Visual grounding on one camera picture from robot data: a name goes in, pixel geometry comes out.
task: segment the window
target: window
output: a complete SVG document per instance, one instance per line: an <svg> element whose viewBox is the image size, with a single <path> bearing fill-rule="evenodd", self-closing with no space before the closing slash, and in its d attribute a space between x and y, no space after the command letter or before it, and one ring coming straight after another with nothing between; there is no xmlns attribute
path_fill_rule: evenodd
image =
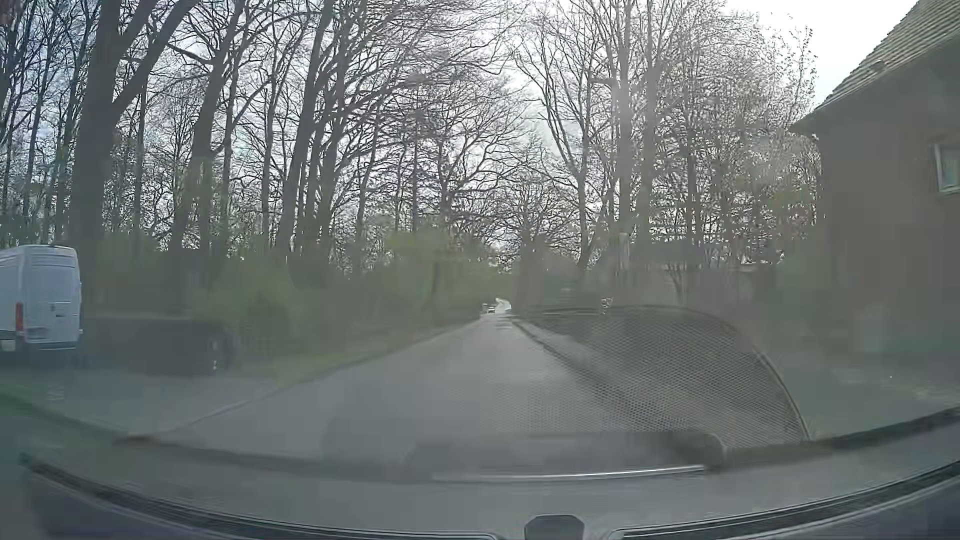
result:
<svg viewBox="0 0 960 540"><path fill-rule="evenodd" d="M936 144L937 185L941 193L960 191L960 148Z"/></svg>

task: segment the house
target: house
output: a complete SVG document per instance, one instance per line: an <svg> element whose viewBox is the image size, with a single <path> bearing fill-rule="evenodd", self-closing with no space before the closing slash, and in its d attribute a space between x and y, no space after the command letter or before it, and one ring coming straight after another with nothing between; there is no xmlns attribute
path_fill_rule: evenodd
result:
<svg viewBox="0 0 960 540"><path fill-rule="evenodd" d="M615 304L685 306L726 316L731 307L752 301L756 267L751 263L723 264L721 249L711 243L697 248L684 239L652 242L645 252L649 271L626 295L617 290L612 271L615 260L612 252L605 250L587 273L587 285L610 295ZM686 272L690 262L696 264L692 275Z"/></svg>
<svg viewBox="0 0 960 540"><path fill-rule="evenodd" d="M917 2L791 129L820 150L852 343L948 346L960 335L960 0Z"/></svg>

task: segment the mesh screen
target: mesh screen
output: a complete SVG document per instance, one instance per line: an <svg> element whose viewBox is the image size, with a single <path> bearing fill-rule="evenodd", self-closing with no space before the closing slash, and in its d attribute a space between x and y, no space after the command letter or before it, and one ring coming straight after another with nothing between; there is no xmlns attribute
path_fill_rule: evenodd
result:
<svg viewBox="0 0 960 540"><path fill-rule="evenodd" d="M633 430L702 430L727 448L807 438L766 358L715 317L647 306L528 311L515 322L615 396Z"/></svg>

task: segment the brick house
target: brick house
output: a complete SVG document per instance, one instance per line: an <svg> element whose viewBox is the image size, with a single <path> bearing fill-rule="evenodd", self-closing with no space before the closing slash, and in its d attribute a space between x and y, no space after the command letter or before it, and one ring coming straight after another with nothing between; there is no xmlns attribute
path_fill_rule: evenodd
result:
<svg viewBox="0 0 960 540"><path fill-rule="evenodd" d="M960 0L920 0L792 131L817 143L852 344L960 350Z"/></svg>

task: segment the van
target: van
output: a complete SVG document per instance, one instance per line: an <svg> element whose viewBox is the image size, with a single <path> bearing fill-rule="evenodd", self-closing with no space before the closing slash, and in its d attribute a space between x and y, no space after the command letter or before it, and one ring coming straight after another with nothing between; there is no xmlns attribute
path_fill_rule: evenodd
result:
<svg viewBox="0 0 960 540"><path fill-rule="evenodd" d="M80 287L73 248L0 250L0 352L76 349Z"/></svg>

